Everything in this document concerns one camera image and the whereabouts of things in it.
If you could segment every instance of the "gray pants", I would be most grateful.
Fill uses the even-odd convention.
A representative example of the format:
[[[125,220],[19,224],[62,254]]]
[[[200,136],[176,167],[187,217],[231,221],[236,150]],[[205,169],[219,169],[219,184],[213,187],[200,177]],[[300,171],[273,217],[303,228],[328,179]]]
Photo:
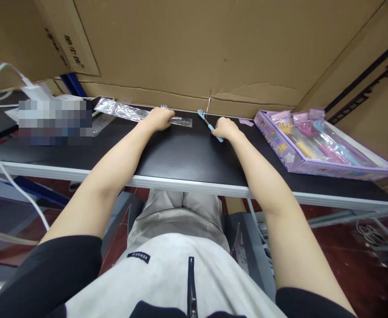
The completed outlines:
[[[153,237],[180,233],[208,238],[229,252],[222,230],[222,203],[215,195],[151,189],[144,210],[128,235],[122,257]]]
[[[144,210],[136,219],[174,208],[191,210],[222,230],[222,202],[217,196],[204,193],[151,189]]]

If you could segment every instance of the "white desk edge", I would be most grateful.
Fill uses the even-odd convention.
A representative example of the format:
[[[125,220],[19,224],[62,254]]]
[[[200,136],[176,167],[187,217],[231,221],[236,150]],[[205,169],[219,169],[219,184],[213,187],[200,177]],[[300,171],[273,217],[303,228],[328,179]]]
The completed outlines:
[[[90,172],[89,170],[83,169],[41,166],[27,163],[3,162],[3,164],[10,174],[27,177],[83,181]],[[156,177],[144,177],[138,175],[134,175],[133,178],[128,182],[127,186],[176,190],[184,192],[205,192],[209,194],[228,197],[253,198],[249,188],[244,186]],[[388,212],[388,201],[336,197],[302,192],[294,192],[294,195],[300,204],[310,204],[333,208],[356,209],[375,212]]]

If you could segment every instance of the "desk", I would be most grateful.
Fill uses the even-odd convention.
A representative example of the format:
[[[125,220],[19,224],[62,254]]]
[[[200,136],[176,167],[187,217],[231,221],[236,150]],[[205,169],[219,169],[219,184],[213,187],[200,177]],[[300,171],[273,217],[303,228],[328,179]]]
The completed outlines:
[[[26,100],[27,96],[23,92],[13,92],[9,97],[7,97],[4,100],[0,101],[0,105],[12,105],[12,104],[18,104],[19,100]],[[0,108],[0,138],[5,137],[12,132],[16,131],[19,126],[16,125],[16,122],[12,120],[6,113],[6,110],[11,110],[16,108],[17,106],[13,107],[6,107],[6,108]]]
[[[251,198],[230,143],[218,142],[196,113],[176,111],[176,116],[192,118],[193,127],[172,125],[155,133],[128,185]],[[212,125],[218,118],[207,115]],[[256,126],[233,120],[282,175],[300,204],[388,212],[388,194],[374,183],[288,173]],[[0,158],[10,174],[82,181],[135,125],[117,118],[93,138],[91,146],[22,146],[15,138],[0,145]]]

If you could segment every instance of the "red floor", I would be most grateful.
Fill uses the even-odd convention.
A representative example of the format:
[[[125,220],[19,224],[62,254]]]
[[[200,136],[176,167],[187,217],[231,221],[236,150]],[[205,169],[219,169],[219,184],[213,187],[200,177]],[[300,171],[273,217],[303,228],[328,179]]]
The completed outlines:
[[[34,178],[34,181],[52,187],[65,195],[68,192],[66,181]],[[146,201],[149,189],[125,189]],[[253,202],[256,211],[260,207]],[[308,219],[333,213],[331,208],[302,205]],[[58,211],[47,210],[48,221],[52,223],[58,216]],[[38,240],[44,234],[40,220],[35,220],[20,237]],[[355,223],[334,225],[313,229],[322,250],[331,266],[341,288],[344,290],[359,318],[388,317],[388,267],[383,267],[371,249],[365,246],[365,241],[355,230]],[[119,230],[103,260],[101,273],[110,269],[126,249],[127,215],[125,215]],[[0,263],[18,266],[30,252],[32,247],[9,245],[0,251]]]

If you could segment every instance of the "blue toothbrush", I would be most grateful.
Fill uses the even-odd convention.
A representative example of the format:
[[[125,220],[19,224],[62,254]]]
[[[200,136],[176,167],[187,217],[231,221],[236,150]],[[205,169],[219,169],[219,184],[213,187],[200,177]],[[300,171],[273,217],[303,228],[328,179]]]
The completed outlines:
[[[213,126],[207,121],[207,119],[204,118],[204,115],[205,115],[205,114],[204,114],[203,110],[198,110],[197,113],[200,115],[200,117],[201,117],[202,119],[204,119],[204,121],[205,121],[206,124],[208,125],[210,131],[213,131],[213,130],[214,130]],[[220,142],[223,142],[223,139],[222,139],[222,138],[220,138],[220,137],[216,137],[216,138],[217,138],[217,140],[219,140]]]

